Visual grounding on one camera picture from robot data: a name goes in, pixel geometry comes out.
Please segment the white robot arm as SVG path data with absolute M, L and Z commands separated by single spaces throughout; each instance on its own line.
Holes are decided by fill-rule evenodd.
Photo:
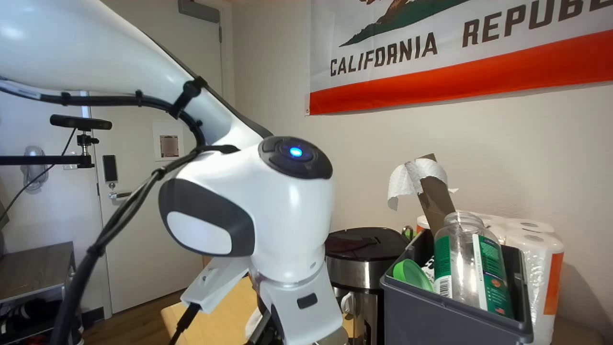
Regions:
M 172 240 L 211 259 L 182 296 L 182 326 L 249 278 L 284 345 L 314 345 L 341 328 L 324 263 L 333 167 L 318 146 L 238 114 L 102 0 L 0 0 L 0 79 L 6 94 L 34 102 L 155 108 L 195 138 L 107 221 L 77 269 L 52 345 L 69 344 L 92 269 L 151 190 Z

